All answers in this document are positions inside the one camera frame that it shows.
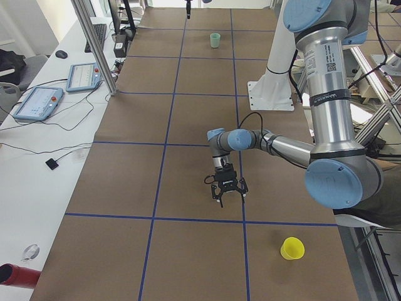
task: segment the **keyboard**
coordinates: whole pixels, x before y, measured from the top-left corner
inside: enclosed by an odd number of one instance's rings
[[[93,28],[95,29],[95,33],[98,36],[100,46],[103,49],[106,38],[107,24],[93,24]],[[88,41],[86,41],[85,52],[92,52]]]

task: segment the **metal pole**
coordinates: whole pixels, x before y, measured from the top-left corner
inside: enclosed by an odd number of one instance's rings
[[[89,42],[90,49],[92,50],[96,62],[98,63],[103,79],[107,84],[108,91],[110,92],[110,95],[113,96],[116,94],[117,88],[112,74],[108,68],[105,55],[103,54],[103,50],[100,46],[95,30],[93,29],[92,22],[90,21],[88,9],[86,8],[83,0],[71,0],[71,2],[74,6],[76,16],[80,21],[83,33]]]

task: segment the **wall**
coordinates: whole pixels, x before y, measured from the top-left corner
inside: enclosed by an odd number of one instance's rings
[[[61,41],[76,21],[74,7],[70,0],[37,0],[56,39]]]
[[[2,40],[17,39],[18,37],[13,37],[11,33],[18,30],[21,39],[26,40],[34,54],[52,54],[58,41],[36,0],[1,0],[1,6],[11,20],[11,23],[3,24],[3,19],[0,23]],[[13,48],[16,52],[23,52],[18,43],[14,43]]]

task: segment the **black cable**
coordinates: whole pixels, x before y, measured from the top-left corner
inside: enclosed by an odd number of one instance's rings
[[[297,55],[298,55],[298,50],[295,49],[294,56],[293,56],[293,59],[292,59],[292,61],[291,61],[291,66],[289,66],[288,76],[289,76],[289,81],[290,81],[291,84],[294,86],[295,91],[296,91],[296,93],[298,94],[298,97],[299,97],[300,102],[303,103],[303,101],[302,101],[302,94],[301,94],[301,92],[298,90],[298,84],[295,82],[295,80],[294,80],[294,78],[293,78],[293,76],[292,76],[292,74],[291,74],[291,69],[292,69],[293,66],[294,66],[295,59],[296,59],[296,56],[297,56]]]
[[[98,84],[96,85],[95,89],[92,90],[87,96],[85,96],[84,98],[82,98],[79,102],[74,103],[73,105],[71,105],[71,106],[68,107],[68,108],[64,108],[63,110],[60,110],[59,112],[57,112],[56,114],[54,114],[54,115],[52,115],[52,116],[50,116],[50,117],[48,118],[48,119],[50,119],[50,118],[52,118],[52,117],[54,117],[54,116],[60,114],[61,112],[65,111],[65,110],[68,110],[69,108],[72,108],[72,107],[74,107],[75,105],[78,105],[78,104],[81,103],[82,101],[86,100],[86,102],[89,103],[89,105],[91,106],[91,109],[90,109],[89,112],[86,113],[85,116],[82,117],[82,119],[81,119],[76,125],[74,125],[72,128],[67,129],[67,128],[65,128],[65,127],[63,127],[62,125],[57,124],[57,123],[46,123],[46,122],[44,122],[44,121],[40,121],[40,122],[41,122],[42,124],[46,124],[46,125],[57,125],[58,127],[60,127],[60,128],[63,129],[63,130],[66,130],[67,132],[72,131],[72,130],[75,130],[75,129],[82,123],[82,121],[84,121],[84,120],[87,118],[87,116],[89,116],[89,115],[92,113],[92,111],[95,109],[95,107],[93,106],[93,104],[88,100],[88,97],[89,97],[92,93],[94,93],[95,91],[97,91],[97,90],[99,89],[99,87],[102,85],[102,83],[103,83],[103,81],[98,82]]]
[[[246,116],[244,117],[244,119],[241,121],[241,123],[239,124],[238,129],[241,128],[241,126],[243,125],[243,123],[245,122],[245,120],[246,120],[249,116],[254,115],[254,114],[258,115],[259,118],[261,119],[261,135],[262,135],[263,141],[265,141],[266,146],[267,146],[267,145],[268,145],[268,141],[266,140],[266,138],[264,137],[264,134],[263,134],[263,132],[264,132],[264,130],[263,130],[263,117],[262,117],[262,115],[261,115],[259,112],[252,112],[252,113],[249,113],[248,115],[246,115]],[[302,165],[299,165],[299,164],[297,164],[297,163],[294,163],[294,162],[292,162],[291,160],[289,160],[288,158],[286,158],[282,153],[280,153],[277,149],[275,149],[275,148],[273,147],[273,145],[271,145],[270,148],[271,148],[273,151],[275,151],[275,153],[276,153],[279,157],[281,157],[282,159],[284,159],[284,160],[287,161],[288,163],[290,163],[290,164],[292,164],[292,165],[294,165],[294,166],[296,166],[296,167],[299,167],[299,168],[302,168],[302,169],[306,169],[306,167],[304,167],[304,166],[302,166]]]
[[[90,146],[89,146],[89,147],[82,147],[82,148],[80,148],[80,149],[90,149]],[[71,152],[67,152],[66,154],[62,155],[60,158],[58,158],[58,159],[55,160],[55,161],[58,162],[58,161],[61,160],[62,158],[68,156],[69,154],[72,154],[73,152],[75,152],[75,151],[77,151],[77,150],[79,150],[79,149],[75,149],[75,150],[72,150]]]
[[[68,110],[68,109],[70,109],[70,108],[72,108],[72,107],[78,105],[78,104],[81,103],[82,101],[86,100],[86,102],[89,103],[89,104],[91,105],[90,111],[89,111],[88,113],[86,113],[86,115],[85,115],[76,125],[74,125],[74,127],[70,128],[70,129],[66,129],[66,128],[64,128],[62,125],[57,124],[57,123],[46,123],[46,122],[44,122],[44,121],[42,121],[42,120],[35,120],[35,121],[33,121],[33,122],[28,122],[28,123],[26,123],[26,124],[22,124],[22,123],[19,122],[12,114],[10,114],[9,112],[5,111],[5,110],[0,106],[0,110],[2,110],[3,112],[6,112],[8,115],[10,115],[10,116],[14,119],[14,121],[15,121],[17,124],[19,124],[19,125],[14,126],[14,127],[8,127],[8,128],[5,128],[5,129],[0,129],[0,131],[2,131],[2,130],[16,129],[16,128],[18,128],[18,127],[25,127],[25,126],[27,126],[27,125],[35,124],[35,123],[38,123],[38,122],[40,122],[41,124],[45,124],[45,125],[57,125],[57,126],[60,127],[61,129],[66,130],[66,131],[74,130],[74,129],[77,128],[77,127],[82,123],[82,121],[84,121],[84,120],[87,118],[87,116],[89,116],[89,115],[92,113],[92,111],[95,109],[95,107],[93,106],[93,104],[88,100],[88,97],[89,97],[92,93],[94,93],[96,90],[98,90],[98,88],[102,85],[103,82],[104,82],[103,80],[100,81],[100,82],[98,82],[98,85],[95,87],[95,89],[92,90],[87,96],[83,97],[79,102],[76,102],[76,103],[74,103],[73,105],[71,105],[71,106],[69,106],[69,107],[67,107],[67,108],[64,108],[63,110],[60,110],[60,111],[58,111],[57,113],[55,113],[55,114],[53,114],[53,115],[51,115],[51,116],[49,116],[49,117],[47,118],[47,120],[49,120],[49,119],[51,119],[52,117],[54,117],[54,116],[56,116],[56,115],[58,115],[58,114],[64,112],[65,110]]]
[[[34,154],[34,155],[41,155],[41,154],[51,154],[51,153],[53,153],[53,152],[58,152],[58,151],[60,151],[60,150],[63,151],[63,150],[66,150],[66,149],[73,149],[74,147],[92,144],[92,142],[80,143],[80,144],[77,144],[77,145],[74,145],[74,146],[66,146],[66,147],[62,147],[62,148],[60,148],[60,149],[46,150],[46,151],[43,151],[43,152],[35,152],[34,150],[25,149],[25,148],[23,148],[23,147],[18,147],[18,146],[13,146],[13,145],[10,145],[10,144],[4,143],[4,142],[0,142],[0,144],[6,145],[6,146],[11,147],[11,148],[13,148],[13,149],[21,149],[22,151],[30,152],[30,153],[32,153],[32,154]]]
[[[378,32],[378,14],[377,14],[377,0],[375,0],[375,31],[376,31],[376,36],[377,36],[377,40],[380,43],[380,47],[382,48],[383,54],[384,54],[384,60],[377,65],[375,68],[373,68],[372,70],[370,70],[368,73],[362,75],[360,78],[358,78],[357,80],[355,80],[354,82],[351,83],[351,85],[348,86],[348,89],[351,89],[352,86],[355,86],[357,83],[359,83],[361,80],[363,80],[364,78],[366,78],[368,75],[372,74],[373,72],[377,71],[380,69],[380,67],[386,65],[387,62],[387,51],[384,47],[383,41],[380,37],[380,33]]]

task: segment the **table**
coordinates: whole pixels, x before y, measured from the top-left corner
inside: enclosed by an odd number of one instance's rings
[[[333,214],[302,170],[232,154],[250,191],[244,205],[225,196],[224,209],[203,184],[206,132],[249,113],[246,83],[264,73],[275,28],[262,9],[194,9],[190,20],[146,10],[32,301],[357,300]],[[311,142],[301,106],[262,115],[267,129]],[[303,240],[302,260],[281,258],[289,236]]]
[[[109,25],[111,18],[93,18],[93,22]],[[109,30],[107,37],[104,54],[111,67],[115,61],[115,55]],[[94,62],[95,59],[91,53],[83,52],[85,43],[86,39],[77,22],[56,49],[65,50],[68,53],[67,59],[57,58],[53,53],[31,86],[67,78],[72,64]],[[65,88],[66,82],[50,85]],[[55,113],[78,103],[87,94],[88,92],[65,93]],[[67,132],[55,125],[31,124],[18,129],[0,131],[0,143],[41,152],[92,142],[107,106],[105,100],[107,95],[107,87],[103,84],[89,96],[88,99],[94,107],[93,111],[75,130]],[[89,109],[91,106],[84,101],[46,122],[59,123],[66,128],[71,128],[85,116]],[[9,116],[0,129],[16,125]],[[53,154],[33,155],[5,145],[0,148],[0,190],[3,194],[0,210],[2,263],[14,263],[37,270],[43,268],[88,149],[66,156],[60,160],[60,166],[54,171],[51,171],[44,162],[50,157],[57,159],[69,151],[61,150]],[[22,262],[23,250],[32,244],[40,247],[38,257]],[[29,289],[0,286],[1,300],[28,300],[31,294],[32,290]]]

